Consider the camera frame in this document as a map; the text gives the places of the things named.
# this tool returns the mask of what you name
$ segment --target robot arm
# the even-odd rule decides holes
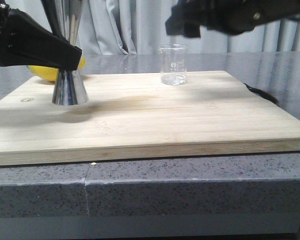
[[[200,37],[200,26],[229,35],[300,14],[300,0],[179,0],[166,21],[168,35]]]
[[[0,67],[38,65],[74,71],[81,55],[81,49],[0,0]]]

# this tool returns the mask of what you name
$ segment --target curtain fold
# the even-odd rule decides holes
[[[40,0],[6,0],[50,30]],[[163,44],[186,44],[189,53],[300,51],[300,22],[287,19],[238,36],[200,28],[201,38],[167,36],[165,21],[177,0],[86,0],[77,45],[84,54],[158,54]]]

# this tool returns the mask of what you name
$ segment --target wooden cutting board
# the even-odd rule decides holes
[[[83,105],[52,104],[39,77],[0,101],[0,166],[300,151],[300,121],[225,71],[82,78]]]

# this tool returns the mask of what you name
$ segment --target granite countertop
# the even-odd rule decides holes
[[[159,55],[86,62],[82,74],[160,71]],[[268,91],[300,120],[300,52],[189,54],[188,71],[212,70]],[[0,67],[0,99],[31,76]],[[0,218],[254,213],[300,213],[300,152],[0,167]]]

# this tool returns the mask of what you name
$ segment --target cutting board edge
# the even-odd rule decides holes
[[[269,145],[269,142],[266,140],[242,141],[229,143],[226,147],[222,142],[204,144],[179,143],[170,145],[169,151],[164,145],[91,147],[33,152],[4,152],[0,153],[0,166],[299,151],[300,139],[272,140],[272,145]]]

